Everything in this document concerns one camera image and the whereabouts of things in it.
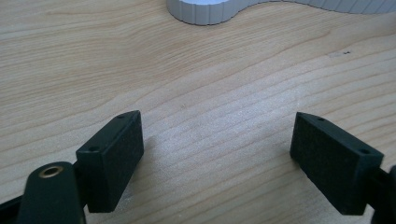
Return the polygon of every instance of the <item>wood grain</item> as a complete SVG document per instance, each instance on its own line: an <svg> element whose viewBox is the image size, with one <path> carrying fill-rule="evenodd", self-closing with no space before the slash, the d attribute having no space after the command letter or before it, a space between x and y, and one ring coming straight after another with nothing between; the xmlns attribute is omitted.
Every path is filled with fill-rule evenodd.
<svg viewBox="0 0 396 224"><path fill-rule="evenodd" d="M343 217L289 156L297 111L396 160L396 14L289 3L191 26L165 1L0 3L0 203L119 113L146 152L89 223L369 223Z"/></svg>

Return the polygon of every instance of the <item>screw hole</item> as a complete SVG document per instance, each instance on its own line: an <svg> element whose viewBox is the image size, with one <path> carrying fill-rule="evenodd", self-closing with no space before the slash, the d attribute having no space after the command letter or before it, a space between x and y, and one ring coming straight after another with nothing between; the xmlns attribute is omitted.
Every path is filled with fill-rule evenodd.
<svg viewBox="0 0 396 224"><path fill-rule="evenodd" d="M51 166L38 174L41 178L50 178L58 175L64 168L62 166Z"/></svg>
<svg viewBox="0 0 396 224"><path fill-rule="evenodd" d="M91 152L99 151L99 147L90 147L88 150Z"/></svg>
<svg viewBox="0 0 396 224"><path fill-rule="evenodd" d="M359 152L363 154L370 154L370 151L364 148L359 149Z"/></svg>

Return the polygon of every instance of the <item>black rectangular block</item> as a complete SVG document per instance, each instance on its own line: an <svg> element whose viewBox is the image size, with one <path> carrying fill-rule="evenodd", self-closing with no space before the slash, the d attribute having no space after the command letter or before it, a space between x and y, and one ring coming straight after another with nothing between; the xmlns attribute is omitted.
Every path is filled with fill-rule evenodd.
<svg viewBox="0 0 396 224"><path fill-rule="evenodd" d="M139 111L116 116L76 152L90 212L114 211L143 152Z"/></svg>
<svg viewBox="0 0 396 224"><path fill-rule="evenodd" d="M343 215L362 215L371 172L384 155L326 119L297 113L290 155Z"/></svg>

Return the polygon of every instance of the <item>white plastic base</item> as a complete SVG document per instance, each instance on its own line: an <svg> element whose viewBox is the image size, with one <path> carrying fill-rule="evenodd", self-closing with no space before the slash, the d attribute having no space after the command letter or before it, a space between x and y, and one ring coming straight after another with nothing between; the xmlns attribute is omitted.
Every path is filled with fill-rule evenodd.
<svg viewBox="0 0 396 224"><path fill-rule="evenodd" d="M282 0L166 0L169 12L180 21L211 25L229 20L240 10ZM283 0L330 11L375 14L396 11L396 0Z"/></svg>

